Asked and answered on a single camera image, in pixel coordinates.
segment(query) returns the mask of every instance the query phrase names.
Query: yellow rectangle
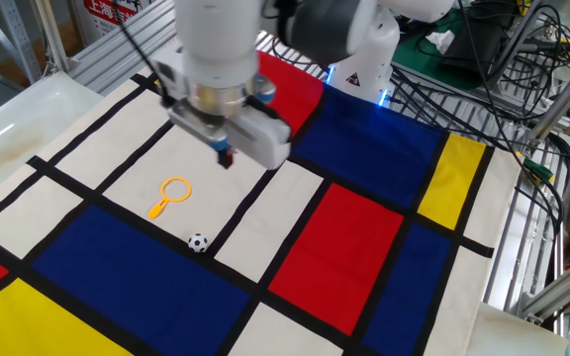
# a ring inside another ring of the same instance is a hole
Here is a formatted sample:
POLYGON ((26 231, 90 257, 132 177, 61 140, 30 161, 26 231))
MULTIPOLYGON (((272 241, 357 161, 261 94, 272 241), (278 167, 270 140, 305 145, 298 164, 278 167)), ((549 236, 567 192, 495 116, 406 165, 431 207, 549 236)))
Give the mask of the yellow rectangle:
POLYGON ((22 280, 0 292, 0 355, 131 355, 22 280))
POLYGON ((484 151, 485 144, 451 134, 418 213, 454 229, 484 151))

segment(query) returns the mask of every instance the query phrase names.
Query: blue light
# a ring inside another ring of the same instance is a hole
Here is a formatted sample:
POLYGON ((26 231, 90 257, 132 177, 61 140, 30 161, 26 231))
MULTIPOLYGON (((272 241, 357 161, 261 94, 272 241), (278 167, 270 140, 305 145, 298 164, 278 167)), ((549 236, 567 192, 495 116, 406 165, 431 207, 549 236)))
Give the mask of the blue light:
POLYGON ((384 90, 384 93, 382 93, 382 98, 380 98, 380 102, 379 102, 379 106, 384 105, 384 101, 386 100, 386 95, 388 94, 388 89, 384 90))
POLYGON ((327 81, 325 83, 329 84, 329 81, 332 80, 333 70, 335 69, 335 65, 330 66, 329 75, 327 76, 327 81))

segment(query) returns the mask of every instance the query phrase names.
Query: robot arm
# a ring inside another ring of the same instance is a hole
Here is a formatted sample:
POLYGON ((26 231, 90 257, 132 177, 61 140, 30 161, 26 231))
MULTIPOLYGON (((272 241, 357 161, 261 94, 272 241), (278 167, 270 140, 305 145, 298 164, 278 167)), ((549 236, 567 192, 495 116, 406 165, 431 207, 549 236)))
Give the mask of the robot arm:
MULTIPOLYGON (((400 12, 436 20, 453 1, 379 3, 399 4, 400 12)), ((259 26, 312 60, 342 63, 367 47, 380 16, 395 21, 380 9, 378 0, 175 0, 176 42, 152 58, 177 101, 167 109, 171 121, 215 149, 226 168, 233 148, 268 169, 279 167, 289 156, 291 129, 257 105, 269 102, 276 89, 258 74, 254 42, 259 26)), ((382 50, 376 55, 388 62, 392 54, 382 50)))

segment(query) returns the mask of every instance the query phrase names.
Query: green mat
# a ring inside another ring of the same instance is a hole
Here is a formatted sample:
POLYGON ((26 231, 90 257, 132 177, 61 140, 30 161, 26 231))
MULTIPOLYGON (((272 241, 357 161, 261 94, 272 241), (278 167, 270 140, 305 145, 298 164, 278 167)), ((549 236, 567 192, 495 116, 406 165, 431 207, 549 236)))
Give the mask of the green mat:
MULTIPOLYGON (((451 30, 455 35, 465 26, 460 10, 451 10, 448 16, 439 20, 436 24, 435 32, 444 33, 451 30)), ((417 43, 428 34, 429 32, 426 32, 400 43, 393 56, 393 61, 457 89, 470 90, 478 88, 481 85, 480 80, 468 78, 461 73, 455 73, 449 70, 449 68, 447 70, 440 69, 438 66, 441 63, 441 58, 423 54, 417 50, 417 43)), ((420 46, 427 53, 441 55, 436 50, 434 44, 431 44, 428 40, 421 40, 420 46)))

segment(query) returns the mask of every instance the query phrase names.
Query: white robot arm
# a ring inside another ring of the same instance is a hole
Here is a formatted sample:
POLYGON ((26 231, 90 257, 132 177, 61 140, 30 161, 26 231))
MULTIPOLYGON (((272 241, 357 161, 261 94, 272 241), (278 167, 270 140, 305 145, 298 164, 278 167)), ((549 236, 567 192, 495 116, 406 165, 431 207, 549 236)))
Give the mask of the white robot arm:
POLYGON ((175 0, 177 41, 152 62, 176 100, 168 108, 174 124, 215 149, 226 168, 235 148, 273 169, 289 156, 291 130, 263 104, 277 88, 258 74, 259 27, 312 60, 337 62, 330 85, 376 102, 388 83, 388 72, 378 74, 380 63, 388 66, 399 40, 388 8, 434 21, 453 1, 175 0), (366 90, 353 90, 343 76, 366 65, 376 67, 360 70, 357 87, 366 90), (376 80, 364 83, 369 75, 376 80))

